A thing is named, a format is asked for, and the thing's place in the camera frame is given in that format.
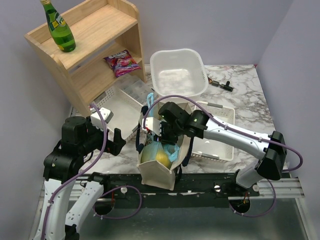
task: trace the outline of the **shelf board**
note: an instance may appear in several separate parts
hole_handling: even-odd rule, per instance
[[[90,104],[117,81],[114,71],[109,67],[104,58],[120,53],[125,49],[125,47],[118,43],[114,43],[89,63],[81,66],[71,74],[73,84],[87,104]],[[130,54],[137,63],[142,61],[141,57],[135,56],[132,52]]]
[[[76,43],[74,51],[62,52],[52,37],[41,45],[49,55],[56,55],[70,70],[137,23],[133,17],[105,5],[70,26]]]

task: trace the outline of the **wooden shelf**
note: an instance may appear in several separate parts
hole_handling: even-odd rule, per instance
[[[85,0],[61,15],[75,39],[72,52],[58,48],[47,23],[24,37],[81,115],[89,116],[89,104],[117,80],[105,57],[127,49],[141,67],[130,74],[146,82],[135,5],[127,0]]]
[[[64,67],[70,70],[137,23],[133,17],[110,5],[105,5],[70,25],[76,43],[74,51],[61,51],[52,38],[41,45],[49,55],[56,55]]]
[[[109,67],[104,58],[120,53],[125,49],[125,47],[118,43],[114,43],[89,63],[81,66],[71,74],[75,87],[87,104],[110,88],[117,80],[114,71]],[[142,61],[141,57],[135,56],[133,53],[131,55],[137,63]]]

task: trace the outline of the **gray floor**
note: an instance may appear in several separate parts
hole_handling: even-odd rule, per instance
[[[254,200],[248,214],[265,211],[271,200]],[[113,216],[132,210],[117,209]],[[294,199],[278,199],[275,209],[259,218],[235,215],[230,209],[142,209],[126,220],[100,220],[89,214],[81,240],[307,240]]]

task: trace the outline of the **dark blue strap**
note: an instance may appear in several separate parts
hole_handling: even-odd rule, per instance
[[[186,154],[185,158],[182,161],[182,166],[186,167],[189,163],[190,157],[191,157],[191,153],[192,153],[192,148],[194,146],[194,137],[192,137],[190,139],[190,145],[189,145],[189,150],[188,153]]]
[[[143,116],[147,113],[148,111],[148,107],[147,106],[143,106],[141,108],[141,113],[143,114]],[[142,152],[142,150],[144,149],[144,144],[140,143],[140,122],[138,122],[138,130],[136,131],[136,136],[135,136],[135,149],[138,151],[138,153],[140,154]]]

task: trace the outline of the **bottle cap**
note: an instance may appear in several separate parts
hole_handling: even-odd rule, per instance
[[[50,4],[51,0],[40,0],[43,5]]]

